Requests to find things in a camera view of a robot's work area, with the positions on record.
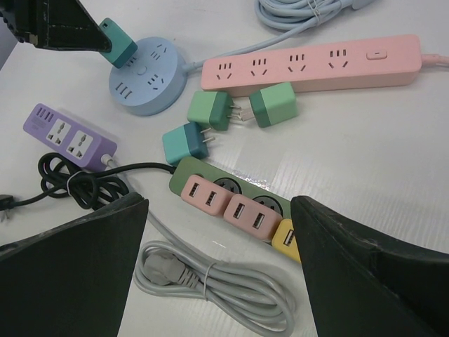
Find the pink power strip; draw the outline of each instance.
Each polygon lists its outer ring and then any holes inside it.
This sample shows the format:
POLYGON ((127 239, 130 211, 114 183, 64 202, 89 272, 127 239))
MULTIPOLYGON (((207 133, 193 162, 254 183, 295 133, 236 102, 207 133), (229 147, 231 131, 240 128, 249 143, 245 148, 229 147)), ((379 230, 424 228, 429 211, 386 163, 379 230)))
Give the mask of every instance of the pink power strip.
POLYGON ((239 97, 282 82, 297 93, 405 86, 421 66, 419 38, 401 35, 211 59, 201 87, 239 97))

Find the yellow usb module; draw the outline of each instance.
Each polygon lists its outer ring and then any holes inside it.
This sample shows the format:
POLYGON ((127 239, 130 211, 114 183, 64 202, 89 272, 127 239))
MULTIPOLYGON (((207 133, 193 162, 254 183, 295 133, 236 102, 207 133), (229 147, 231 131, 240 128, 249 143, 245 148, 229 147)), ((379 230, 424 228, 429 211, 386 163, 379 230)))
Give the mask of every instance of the yellow usb module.
POLYGON ((297 250, 295 233, 293 232, 292 220, 285 219, 281 222, 273 237, 272 246, 282 254, 301 263, 300 253, 297 250))

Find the purple power strip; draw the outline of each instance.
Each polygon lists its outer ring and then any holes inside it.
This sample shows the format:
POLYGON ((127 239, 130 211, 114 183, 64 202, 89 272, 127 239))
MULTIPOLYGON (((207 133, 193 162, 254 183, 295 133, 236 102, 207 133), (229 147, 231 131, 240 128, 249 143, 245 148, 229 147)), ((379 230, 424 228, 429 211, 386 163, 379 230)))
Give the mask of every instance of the purple power strip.
POLYGON ((104 171, 106 166, 101 162, 102 156, 113 157, 117 150, 113 141, 43 104, 33 109, 23 129, 89 171, 104 171))

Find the pink cable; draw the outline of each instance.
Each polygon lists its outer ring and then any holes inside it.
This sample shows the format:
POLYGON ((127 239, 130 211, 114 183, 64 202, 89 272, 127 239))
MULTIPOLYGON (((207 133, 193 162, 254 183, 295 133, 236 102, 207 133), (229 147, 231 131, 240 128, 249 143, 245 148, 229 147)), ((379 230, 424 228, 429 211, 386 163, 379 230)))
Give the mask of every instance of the pink cable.
POLYGON ((449 57, 438 54, 424 54, 422 65, 449 65, 449 57))

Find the power switch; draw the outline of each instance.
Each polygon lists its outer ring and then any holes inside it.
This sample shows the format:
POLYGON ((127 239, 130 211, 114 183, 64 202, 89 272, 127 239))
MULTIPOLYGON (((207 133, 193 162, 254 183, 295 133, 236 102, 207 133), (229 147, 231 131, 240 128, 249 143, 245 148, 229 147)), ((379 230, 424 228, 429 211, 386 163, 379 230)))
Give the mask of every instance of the power switch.
POLYGON ((388 53, 384 49, 379 49, 377 51, 370 51, 369 53, 366 53, 366 58, 369 59, 369 61, 385 60, 387 56, 388 53))

